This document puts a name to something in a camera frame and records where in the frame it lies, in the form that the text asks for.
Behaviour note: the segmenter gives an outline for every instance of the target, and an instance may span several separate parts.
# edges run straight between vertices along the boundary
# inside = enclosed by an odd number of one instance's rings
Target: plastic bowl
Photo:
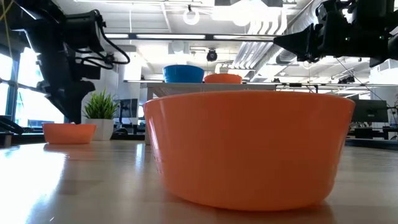
[[[276,211],[321,202],[354,102],[276,91],[174,95],[144,105],[164,186],[202,205]]]
[[[241,84],[242,77],[233,74],[212,74],[205,77],[205,83]]]
[[[50,144],[88,144],[95,128],[95,124],[43,124],[45,141]]]
[[[163,68],[166,83],[201,83],[205,71],[192,65],[169,65]]]

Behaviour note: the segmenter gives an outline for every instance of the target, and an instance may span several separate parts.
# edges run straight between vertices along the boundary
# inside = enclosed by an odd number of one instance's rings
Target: table surface
[[[345,147],[321,205],[236,212],[167,193],[150,146],[107,141],[0,150],[0,223],[397,223],[398,152]]]

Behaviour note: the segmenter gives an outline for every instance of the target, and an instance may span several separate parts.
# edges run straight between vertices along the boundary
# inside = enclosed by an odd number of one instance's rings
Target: ceiling
[[[237,26],[232,21],[214,21],[211,17],[214,0],[204,0],[196,7],[200,11],[200,20],[191,26],[184,22],[186,6],[116,4],[96,2],[76,2],[74,0],[56,0],[66,14],[88,12],[98,9],[106,21],[105,32],[150,32],[150,33],[197,33],[197,34],[247,34],[249,25]],[[286,9],[287,22],[293,19],[309,0],[297,0],[297,5]],[[202,67],[207,73],[213,73],[218,63],[230,64],[237,56],[241,42],[206,42],[190,41],[188,55],[169,54],[171,41],[115,40],[117,45],[134,45],[142,60],[142,76],[145,79],[161,79],[162,69],[170,64],[182,63]],[[210,48],[218,54],[217,62],[207,62],[206,55]],[[254,82],[270,82],[279,78],[282,82],[317,82],[337,83],[339,77],[347,75],[347,68],[355,71],[362,82],[369,79],[368,59],[362,58],[327,58],[317,64],[294,63],[281,67],[280,72],[270,72],[270,66],[263,66],[256,71]],[[233,70],[245,76],[248,70]]]

